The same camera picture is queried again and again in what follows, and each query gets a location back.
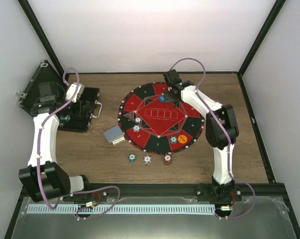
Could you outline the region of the blue small blind button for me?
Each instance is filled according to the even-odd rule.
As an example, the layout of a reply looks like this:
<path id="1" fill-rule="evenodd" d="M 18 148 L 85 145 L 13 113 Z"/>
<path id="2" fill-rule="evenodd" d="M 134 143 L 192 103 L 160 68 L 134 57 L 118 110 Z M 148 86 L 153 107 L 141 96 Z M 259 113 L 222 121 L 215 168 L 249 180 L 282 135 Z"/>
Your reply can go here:
<path id="1" fill-rule="evenodd" d="M 160 96 L 158 97 L 158 100 L 159 100 L 160 102 L 165 102 L 165 97 L 164 97 L 164 95 L 160 95 Z"/>

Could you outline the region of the green blue 50 chip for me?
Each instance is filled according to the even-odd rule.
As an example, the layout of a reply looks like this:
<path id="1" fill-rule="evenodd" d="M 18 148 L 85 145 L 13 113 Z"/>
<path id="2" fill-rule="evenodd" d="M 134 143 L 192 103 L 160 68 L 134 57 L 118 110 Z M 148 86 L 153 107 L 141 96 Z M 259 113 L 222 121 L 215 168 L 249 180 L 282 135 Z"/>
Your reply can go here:
<path id="1" fill-rule="evenodd" d="M 140 117 L 136 117 L 135 118 L 135 123 L 140 123 L 142 120 L 141 120 L 141 118 Z"/>

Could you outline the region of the orange big blind button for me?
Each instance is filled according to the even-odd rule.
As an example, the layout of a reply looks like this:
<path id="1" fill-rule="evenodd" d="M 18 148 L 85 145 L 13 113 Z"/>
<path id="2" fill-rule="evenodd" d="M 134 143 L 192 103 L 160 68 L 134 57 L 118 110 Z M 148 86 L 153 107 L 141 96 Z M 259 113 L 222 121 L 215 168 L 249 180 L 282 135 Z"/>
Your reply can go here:
<path id="1" fill-rule="evenodd" d="M 182 144 L 186 144 L 188 141 L 187 136 L 184 134 L 179 135 L 177 139 L 178 139 L 178 142 L 182 143 Z"/>

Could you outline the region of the blue orange 10 chip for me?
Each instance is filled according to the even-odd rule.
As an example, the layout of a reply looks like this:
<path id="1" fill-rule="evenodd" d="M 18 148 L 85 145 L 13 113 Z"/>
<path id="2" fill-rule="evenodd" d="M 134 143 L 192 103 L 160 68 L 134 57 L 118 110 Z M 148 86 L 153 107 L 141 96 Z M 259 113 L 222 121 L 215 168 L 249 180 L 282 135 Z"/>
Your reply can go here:
<path id="1" fill-rule="evenodd" d="M 141 129 L 141 128 L 140 128 L 139 125 L 134 125 L 134 126 L 133 126 L 133 131 L 134 131 L 134 132 L 139 132 L 140 129 Z"/>

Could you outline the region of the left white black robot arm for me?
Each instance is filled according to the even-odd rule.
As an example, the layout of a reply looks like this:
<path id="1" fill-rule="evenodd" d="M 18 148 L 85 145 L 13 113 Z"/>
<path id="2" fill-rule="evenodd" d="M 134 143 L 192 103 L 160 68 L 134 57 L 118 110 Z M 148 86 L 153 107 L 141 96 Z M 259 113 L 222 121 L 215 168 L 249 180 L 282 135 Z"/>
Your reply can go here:
<path id="1" fill-rule="evenodd" d="M 19 104 L 33 117 L 34 140 L 27 166 L 18 177 L 35 202 L 75 193 L 81 201 L 92 197 L 85 175 L 69 176 L 58 165 L 58 130 L 87 132 L 100 90 L 73 83 L 30 82 Z"/>

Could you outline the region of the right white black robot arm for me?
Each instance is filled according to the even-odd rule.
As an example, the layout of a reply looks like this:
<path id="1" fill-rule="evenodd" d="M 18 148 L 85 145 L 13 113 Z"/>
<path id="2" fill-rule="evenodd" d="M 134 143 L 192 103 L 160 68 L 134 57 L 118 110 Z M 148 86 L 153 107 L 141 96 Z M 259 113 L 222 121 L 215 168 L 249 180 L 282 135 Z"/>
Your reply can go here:
<path id="1" fill-rule="evenodd" d="M 191 81 L 182 81 L 175 70 L 163 74 L 168 89 L 164 92 L 167 103 L 187 103 L 205 120 L 205 136 L 214 152 L 212 195 L 216 200 L 226 199 L 234 189 L 232 157 L 239 129 L 231 105 L 222 105 L 202 93 Z"/>

